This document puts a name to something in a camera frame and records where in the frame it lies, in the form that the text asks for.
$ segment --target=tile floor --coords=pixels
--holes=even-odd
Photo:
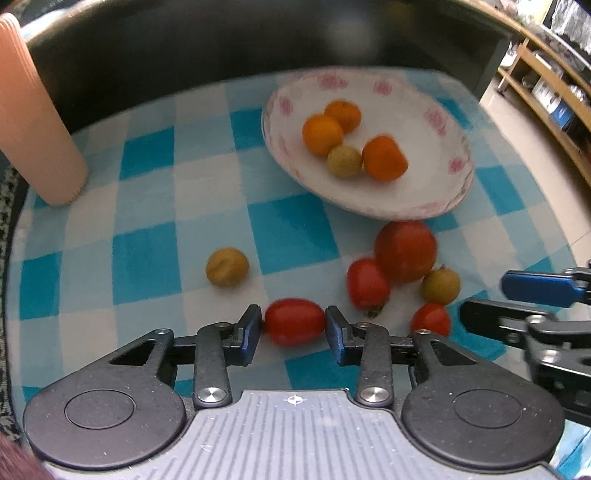
[[[496,92],[493,79],[480,101],[530,169],[558,219],[578,266],[591,259],[591,188],[531,109],[508,88]],[[591,318],[591,307],[577,305],[577,319]]]

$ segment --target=tablecloth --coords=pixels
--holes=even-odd
[[[468,196],[427,221],[438,263],[462,278],[460,297],[448,307],[451,339],[526,375],[518,351],[466,333],[457,307],[470,296],[501,299],[506,270],[573,266],[567,241],[531,173],[463,85],[433,72],[384,73],[436,98],[472,145],[477,170]],[[262,139],[266,99],[297,75],[181,92],[74,135],[90,168],[84,195],[54,208],[29,191],[14,237],[7,331],[18,418],[40,388],[158,327],[190,335],[212,322],[235,322],[250,303],[264,309],[283,297],[335,304],[361,320],[345,273],[371,254],[384,222],[305,191]],[[251,263],[247,281],[231,290],[211,286],[204,274],[208,256],[225,246]],[[398,289],[377,322],[406,334],[421,304],[416,284]],[[229,376],[237,398],[243,388],[354,389],[357,371],[337,367],[324,339],[281,349],[262,338],[253,364],[232,367]],[[394,375],[397,393],[408,391],[404,369]],[[179,393],[190,395],[191,378],[191,368],[179,369]],[[560,451],[561,462],[575,444]]]

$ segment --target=pink cylinder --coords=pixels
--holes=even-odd
[[[0,150],[49,205],[72,202],[88,168],[54,107],[21,35],[0,15]]]

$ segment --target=white bowl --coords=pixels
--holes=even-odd
[[[363,149],[379,134],[392,135],[408,159],[398,180],[378,182],[365,172],[339,179],[308,151],[301,136],[306,119],[335,99],[354,102],[361,124],[345,144]],[[406,81],[366,70],[329,69],[278,88],[262,116],[265,144],[276,162],[311,192],[361,215],[420,220],[442,215],[468,193],[474,162],[465,133],[433,98]]]

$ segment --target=cherry tomato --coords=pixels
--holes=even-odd
[[[322,309],[310,300],[276,300],[265,312],[267,333],[279,346],[310,343],[324,332],[325,322]]]
[[[417,330],[431,330],[444,337],[452,331],[452,319],[445,307],[437,303],[427,303],[417,310],[410,322],[412,332]]]
[[[375,260],[395,284],[410,283],[427,275],[437,258],[437,241],[422,222],[390,222],[374,243]]]
[[[359,310],[383,306],[390,297],[390,285],[373,258],[362,258],[347,271],[347,292]]]

